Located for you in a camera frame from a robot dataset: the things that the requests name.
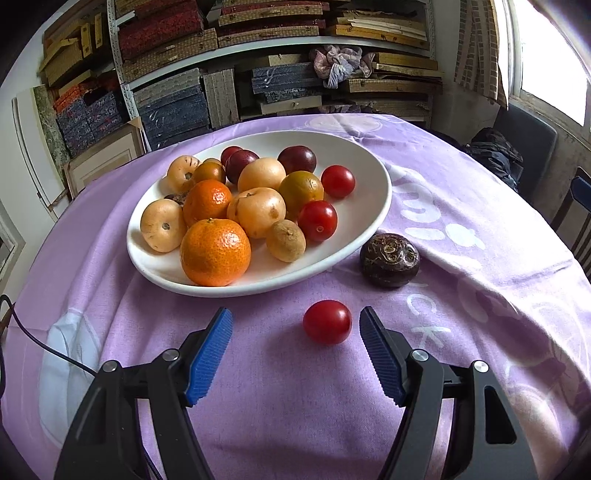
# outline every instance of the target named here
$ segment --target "picture frame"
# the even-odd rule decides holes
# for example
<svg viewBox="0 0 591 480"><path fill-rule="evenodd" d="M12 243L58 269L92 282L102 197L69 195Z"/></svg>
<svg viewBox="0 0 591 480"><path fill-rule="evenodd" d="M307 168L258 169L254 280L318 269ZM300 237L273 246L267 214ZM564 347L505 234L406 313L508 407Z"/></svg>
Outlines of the picture frame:
<svg viewBox="0 0 591 480"><path fill-rule="evenodd" d="M65 165L72 199L92 181L144 155L141 130L129 122Z"/></svg>
<svg viewBox="0 0 591 480"><path fill-rule="evenodd" d="M8 277L24 247L24 238L0 202L0 293L4 291Z"/></svg>

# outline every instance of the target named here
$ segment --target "window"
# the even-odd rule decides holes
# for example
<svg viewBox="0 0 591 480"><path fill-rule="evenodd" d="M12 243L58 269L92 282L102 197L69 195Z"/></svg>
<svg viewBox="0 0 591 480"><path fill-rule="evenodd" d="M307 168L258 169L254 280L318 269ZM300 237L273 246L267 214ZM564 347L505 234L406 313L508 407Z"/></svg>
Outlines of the window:
<svg viewBox="0 0 591 480"><path fill-rule="evenodd" d="M528 0L509 2L512 3L512 15L516 17L513 18L513 25L518 30L517 34L514 32L515 39L518 38L521 44L515 45L515 49L519 49L515 52L515 59L519 62L521 56L521 68L517 66L515 69L517 88L513 92L525 91L585 126L589 122L586 118L589 82L577 54ZM588 138L588 125L586 131L584 137Z"/></svg>

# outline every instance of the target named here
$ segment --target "white plate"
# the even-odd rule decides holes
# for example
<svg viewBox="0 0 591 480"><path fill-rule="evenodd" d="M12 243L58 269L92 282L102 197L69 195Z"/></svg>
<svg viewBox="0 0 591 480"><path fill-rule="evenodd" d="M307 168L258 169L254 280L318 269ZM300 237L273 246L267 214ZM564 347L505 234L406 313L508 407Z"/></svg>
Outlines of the white plate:
<svg viewBox="0 0 591 480"><path fill-rule="evenodd" d="M343 165L355 176L351 195L333 202L339 223L335 234L325 242L309 245L306 253L291 264L269 254L264 241L252 244L252 260L247 272L227 287L198 287L183 272L178 249L167 254L154 252L139 231L144 209L154 200L171 193L160 179L135 207L127 229L127 250L140 273L152 283L193 297L239 297L276 290L312 277L332 267L360 248L384 221L392 200L392 186L382 163L363 147L334 135L304 132L265 132L235 138L202 152L186 152L205 160L220 158L224 148L237 145L260 157L277 157L292 145L305 145L316 154L318 177L330 165Z"/></svg>

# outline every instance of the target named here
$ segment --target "black cable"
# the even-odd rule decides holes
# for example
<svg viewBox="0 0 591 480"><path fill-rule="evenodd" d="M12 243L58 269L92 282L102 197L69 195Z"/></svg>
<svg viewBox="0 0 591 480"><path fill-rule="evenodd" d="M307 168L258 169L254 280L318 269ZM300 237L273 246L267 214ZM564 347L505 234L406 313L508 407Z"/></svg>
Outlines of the black cable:
<svg viewBox="0 0 591 480"><path fill-rule="evenodd" d="M8 298L7 295L0 295L0 308L2 307L2 304L6 302L6 304L8 305L8 309L10 310L11 315L13 316L13 318L15 319L18 327L22 330L22 332L28 336L33 342L35 342L37 345L39 345L41 348L43 348L44 350L47 350L49 353L52 353L55 356L58 356L59 358L61 358L62 360L65 360L66 362L70 362L72 365L77 366L78 368L81 368L82 370L84 370L85 372L89 373L90 375L92 375L93 377L96 377L96 372L87 367L84 364L81 364L80 362L77 362L76 360L74 360L73 358L70 358L67 355L64 355L63 353L58 352L57 350L54 350L53 348L51 348L50 346L47 346L45 343L43 343L42 341L38 340L37 338L35 338L21 323L21 321L18 319L17 313L14 309L14 305L12 305L12 302L10 301L10 299ZM6 390L6 367L4 365L4 356L2 354L2 343L1 343L0 339L0 400L2 399L2 396L4 395L4 391ZM146 462L148 463L148 466L150 467L150 470L152 470L152 473L154 474L154 476L156 477L156 480L163 480L162 475L160 475L160 472L158 471L158 469L156 468L156 466L154 465L154 462L152 461L152 459L150 458L150 455L148 454L146 448L144 447L144 445L142 444L142 450L144 451L144 457L146 459Z"/></svg>
<svg viewBox="0 0 591 480"><path fill-rule="evenodd" d="M62 360L65 360L66 362L70 362L72 365L77 366L78 368L81 368L82 370L84 370L85 372L89 373L90 375L92 375L93 377L96 376L96 372L87 367L84 364L81 364L80 362L77 362L76 360L74 360L73 358L70 358L67 355L64 355L61 352L58 352L57 350L54 350L53 348L47 346L45 343L43 343L40 340L37 340L37 338L35 338L33 335L30 334L30 332L23 327L21 321L18 319L18 315L16 313L16 311L14 310L14 306L12 305L12 302L10 301L10 299L8 298L7 295L0 295L0 306L2 306L2 302L6 302L8 305L8 308L10 309L12 316L14 317L18 327L22 330L22 332L28 336L33 342L35 342L37 345L39 345L41 348L43 348L44 350L47 350L49 353L52 353L55 356L60 357Z"/></svg>

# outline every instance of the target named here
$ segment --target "table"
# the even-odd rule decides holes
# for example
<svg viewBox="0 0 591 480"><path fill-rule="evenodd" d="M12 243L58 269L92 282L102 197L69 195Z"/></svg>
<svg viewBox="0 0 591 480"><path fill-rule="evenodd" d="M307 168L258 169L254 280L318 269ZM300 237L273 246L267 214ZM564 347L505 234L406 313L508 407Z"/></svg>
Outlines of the table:
<svg viewBox="0 0 591 480"><path fill-rule="evenodd" d="M183 297L135 270L125 247L129 217L174 158L284 129L339 135L384 162L394 195L381 228L419 249L412 283L374 289L356 254L291 287L235 299ZM591 399L590 294L544 219L470 157L393 116L314 115L234 125L96 180L49 234L17 311L38 338L96 369L111 358L148 362L226 306L233 338L208 396L190 410L216 479L368 480L379 474L402 410L384 396L358 322L346 342L325 347L305 336L301 317L321 299L344 302L357 318L372 305L387 328L440 361L491 365L545 479L564 466ZM5 358L5 428L40 478L51 478L91 379L15 326ZM140 409L144 442L161 468L146 402ZM445 401L429 478L441 470L450 413Z"/></svg>

